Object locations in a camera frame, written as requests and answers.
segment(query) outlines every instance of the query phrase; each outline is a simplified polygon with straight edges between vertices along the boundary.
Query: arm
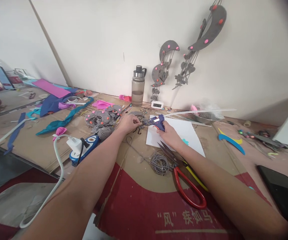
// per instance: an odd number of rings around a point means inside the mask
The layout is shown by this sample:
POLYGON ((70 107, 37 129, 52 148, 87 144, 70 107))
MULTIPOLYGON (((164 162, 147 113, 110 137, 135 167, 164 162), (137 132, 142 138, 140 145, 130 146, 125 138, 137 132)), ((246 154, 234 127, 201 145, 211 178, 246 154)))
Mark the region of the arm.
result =
POLYGON ((93 208, 110 176, 126 134, 141 125, 125 116, 57 189, 22 239, 82 239, 93 208))
POLYGON ((288 222, 255 191, 187 146, 166 121, 163 124, 165 132, 158 130, 163 140, 189 163, 245 237, 284 239, 288 236, 288 222))

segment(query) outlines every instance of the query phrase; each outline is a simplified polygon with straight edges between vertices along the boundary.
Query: yellow foam piece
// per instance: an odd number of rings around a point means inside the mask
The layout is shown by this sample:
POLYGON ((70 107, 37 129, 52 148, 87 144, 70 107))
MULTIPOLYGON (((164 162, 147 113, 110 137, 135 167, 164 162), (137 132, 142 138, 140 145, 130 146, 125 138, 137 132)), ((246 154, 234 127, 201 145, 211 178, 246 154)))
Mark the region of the yellow foam piece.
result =
MULTIPOLYGON (((227 136, 225 133, 223 133, 220 129, 218 129, 220 131, 221 134, 227 136)), ((241 145, 243 140, 240 138, 240 139, 233 139, 235 142, 237 142, 237 144, 241 145)))

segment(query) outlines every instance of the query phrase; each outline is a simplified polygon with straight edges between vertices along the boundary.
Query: pink paper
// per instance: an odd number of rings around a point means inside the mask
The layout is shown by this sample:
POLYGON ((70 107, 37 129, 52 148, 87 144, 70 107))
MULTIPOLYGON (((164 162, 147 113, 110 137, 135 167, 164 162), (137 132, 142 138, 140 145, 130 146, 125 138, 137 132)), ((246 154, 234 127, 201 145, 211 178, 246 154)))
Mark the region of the pink paper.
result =
POLYGON ((110 105, 114 105, 113 103, 105 102, 102 100, 98 100, 97 102, 93 103, 93 107, 97 107, 97 109, 105 109, 109 107, 110 105))
POLYGON ((50 94, 55 95, 58 98, 62 98, 70 93, 66 89, 59 88, 59 87, 52 85, 51 83, 47 82, 45 79, 39 79, 38 81, 33 82, 33 84, 45 90, 46 92, 49 92, 50 94))
POLYGON ((63 128, 63 127, 59 127, 56 130, 56 135, 60 136, 62 134, 64 134, 67 131, 67 128, 63 128))
POLYGON ((126 102, 131 102, 131 96, 119 95, 119 99, 126 102))

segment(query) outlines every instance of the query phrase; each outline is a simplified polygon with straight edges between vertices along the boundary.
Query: blue glue gun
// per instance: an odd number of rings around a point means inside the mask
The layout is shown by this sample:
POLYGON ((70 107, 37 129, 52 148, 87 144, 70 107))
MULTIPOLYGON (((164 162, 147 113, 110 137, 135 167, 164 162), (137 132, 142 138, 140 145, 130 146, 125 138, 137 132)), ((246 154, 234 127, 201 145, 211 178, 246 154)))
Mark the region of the blue glue gun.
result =
POLYGON ((158 117, 152 117, 151 123, 155 127, 157 127, 159 130, 162 130, 165 132, 165 127, 163 125, 163 121, 165 120, 164 115, 160 114, 158 117))

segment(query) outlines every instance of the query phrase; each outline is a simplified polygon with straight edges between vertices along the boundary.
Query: hanging decoration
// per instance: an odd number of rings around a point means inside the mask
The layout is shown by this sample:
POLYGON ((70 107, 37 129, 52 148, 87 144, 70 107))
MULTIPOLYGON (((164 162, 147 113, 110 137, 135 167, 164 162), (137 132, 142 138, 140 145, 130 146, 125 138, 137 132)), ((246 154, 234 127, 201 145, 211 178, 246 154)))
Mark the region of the hanging decoration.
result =
POLYGON ((160 61, 161 63, 156 65, 152 71, 152 79, 154 84, 151 85, 152 89, 152 101, 158 101, 158 94, 160 93, 160 87, 165 84, 168 77, 168 71, 172 63, 172 59, 175 51, 179 51, 180 47, 173 40, 164 42, 160 49, 160 61))
POLYGON ((191 73, 193 73, 196 70, 194 64, 197 59, 199 51, 210 45, 210 43, 215 40, 215 38, 222 30, 224 23, 226 21, 226 10, 221 5, 221 3, 222 0, 214 1, 212 6, 210 7, 211 11, 210 15, 208 16, 207 20, 205 18, 203 20, 197 41, 188 47, 189 50, 188 54, 183 55, 185 62, 182 62, 181 64, 182 69, 181 73, 175 76, 177 83, 176 86, 173 88, 173 90, 178 86, 188 84, 188 78, 190 77, 191 73), (209 25, 209 28, 204 33, 210 19, 211 23, 209 25))

